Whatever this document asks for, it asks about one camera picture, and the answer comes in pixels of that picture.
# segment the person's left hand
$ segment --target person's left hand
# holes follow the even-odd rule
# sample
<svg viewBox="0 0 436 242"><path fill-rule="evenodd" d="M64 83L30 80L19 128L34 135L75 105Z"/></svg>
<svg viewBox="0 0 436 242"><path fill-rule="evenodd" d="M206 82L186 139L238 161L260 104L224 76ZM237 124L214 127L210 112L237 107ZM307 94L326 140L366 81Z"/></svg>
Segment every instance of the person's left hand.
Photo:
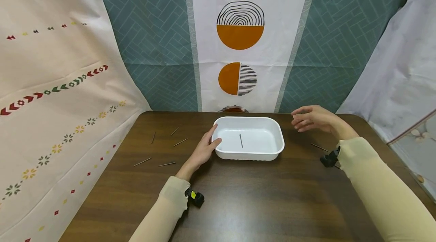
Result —
<svg viewBox="0 0 436 242"><path fill-rule="evenodd" d="M192 155L185 162L185 164L180 168L176 177L180 179L184 179L189 181L192 174L198 170L198 168L207 162L212 155L212 152L215 148L221 143L222 139L218 138L212 143L210 139L212 138L212 134L217 128L218 124L215 124L208 132L203 135L197 147L193 151Z"/></svg>

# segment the hand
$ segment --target hand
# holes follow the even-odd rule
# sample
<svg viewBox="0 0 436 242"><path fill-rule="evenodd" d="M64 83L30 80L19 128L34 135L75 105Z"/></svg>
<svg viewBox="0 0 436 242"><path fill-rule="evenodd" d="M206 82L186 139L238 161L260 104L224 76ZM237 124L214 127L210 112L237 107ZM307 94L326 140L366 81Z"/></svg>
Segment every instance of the hand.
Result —
<svg viewBox="0 0 436 242"><path fill-rule="evenodd" d="M304 106L294 110L292 125L298 132L318 128L324 132L332 133L337 140L356 138L359 135L344 120L334 113L318 105Z"/></svg>
<svg viewBox="0 0 436 242"><path fill-rule="evenodd" d="M192 174L197 171L202 164L209 160L212 152L222 141L221 138L218 138L212 143L210 142L210 138L212 138L212 134L217 127L218 124L215 124L208 132L204 133L203 138L201 138L192 155L176 174L177 178L189 181Z"/></svg>

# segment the brown table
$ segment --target brown table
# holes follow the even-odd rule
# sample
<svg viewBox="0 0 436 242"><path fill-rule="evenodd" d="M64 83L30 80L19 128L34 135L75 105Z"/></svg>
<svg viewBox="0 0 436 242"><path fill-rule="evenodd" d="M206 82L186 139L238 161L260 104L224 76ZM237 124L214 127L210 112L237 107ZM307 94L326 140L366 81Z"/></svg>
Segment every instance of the brown table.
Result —
<svg viewBox="0 0 436 242"><path fill-rule="evenodd" d="M61 242L128 241L198 141L224 113L147 112L142 114L65 231ZM345 174L319 161L336 145L332 136L298 133L291 116L278 121L285 149L277 159L227 161L213 154L197 171L192 187L206 197L201 209L190 205L173 233L173 242L345 242L382 241ZM424 202L436 206L395 153L357 116L342 116ZM170 134L179 125L177 132ZM154 143L151 139L154 132ZM182 144L174 144L188 138ZM152 157L137 167L134 164ZM177 164L157 167L176 161Z"/></svg>

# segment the black line drawing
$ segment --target black line drawing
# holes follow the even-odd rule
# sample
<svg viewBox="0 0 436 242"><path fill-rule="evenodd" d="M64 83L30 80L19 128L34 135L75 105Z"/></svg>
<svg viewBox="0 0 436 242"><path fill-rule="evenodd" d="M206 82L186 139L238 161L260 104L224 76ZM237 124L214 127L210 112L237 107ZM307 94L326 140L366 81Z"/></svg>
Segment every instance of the black line drawing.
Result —
<svg viewBox="0 0 436 242"><path fill-rule="evenodd" d="M231 2L219 13L217 25L265 26L264 16L263 10L255 3Z"/></svg>
<svg viewBox="0 0 436 242"><path fill-rule="evenodd" d="M257 84L256 72L248 65L242 64L239 69L238 96L243 96L251 92Z"/></svg>
<svg viewBox="0 0 436 242"><path fill-rule="evenodd" d="M248 110L246 110L244 107L233 105L222 108L221 110L219 110L219 112L248 113Z"/></svg>

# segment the floral wallpaper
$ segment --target floral wallpaper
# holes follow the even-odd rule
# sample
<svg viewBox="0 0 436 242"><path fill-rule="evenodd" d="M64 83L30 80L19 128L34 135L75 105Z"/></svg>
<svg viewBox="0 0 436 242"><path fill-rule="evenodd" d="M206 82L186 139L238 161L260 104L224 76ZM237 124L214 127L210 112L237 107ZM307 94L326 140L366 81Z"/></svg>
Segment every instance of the floral wallpaper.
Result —
<svg viewBox="0 0 436 242"><path fill-rule="evenodd" d="M423 120L390 147L436 200L436 114Z"/></svg>

